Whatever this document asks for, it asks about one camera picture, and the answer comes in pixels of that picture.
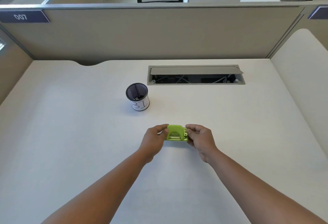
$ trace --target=forearm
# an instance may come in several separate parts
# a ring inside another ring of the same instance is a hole
[[[108,224],[147,162],[137,151],[49,216],[44,224]]]
[[[326,223],[219,150],[208,155],[208,163],[252,224]]]

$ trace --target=finger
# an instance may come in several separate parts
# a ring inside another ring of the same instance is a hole
[[[168,126],[169,126],[169,124],[158,125],[158,126],[152,127],[151,130],[153,132],[157,131],[156,132],[156,134],[157,134],[157,133],[161,132],[162,130],[164,130],[165,128],[167,128]]]
[[[203,126],[201,126],[201,125],[188,124],[188,125],[186,125],[186,128],[189,128],[189,129],[191,129],[191,130],[193,130],[193,131],[198,131],[198,132],[200,132],[200,130],[202,130],[202,129],[205,128],[205,127],[203,127]]]
[[[162,131],[160,136],[162,136],[165,140],[167,138],[167,135],[169,135],[169,129],[166,128]]]
[[[195,148],[194,142],[192,140],[188,139],[187,144]]]
[[[188,136],[189,136],[191,139],[195,140],[197,134],[194,133],[193,130],[191,130],[191,129],[187,129],[186,132],[188,133]]]

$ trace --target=sign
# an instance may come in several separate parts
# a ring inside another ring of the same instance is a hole
[[[42,10],[0,11],[2,23],[50,23]]]
[[[328,6],[319,6],[309,16],[309,19],[328,19]]]

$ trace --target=green hole punch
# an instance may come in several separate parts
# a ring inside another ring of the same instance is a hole
[[[167,135],[166,140],[171,141],[188,141],[188,134],[186,133],[186,128],[179,125],[169,125],[169,134]]]

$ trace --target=desk surface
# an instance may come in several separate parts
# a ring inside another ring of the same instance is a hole
[[[238,64],[246,85],[127,86],[148,65]],[[198,123],[217,146],[328,221],[328,160],[270,60],[33,61],[0,106],[0,223],[40,223],[134,152],[148,127]],[[112,223],[249,223],[186,143],[166,141]]]

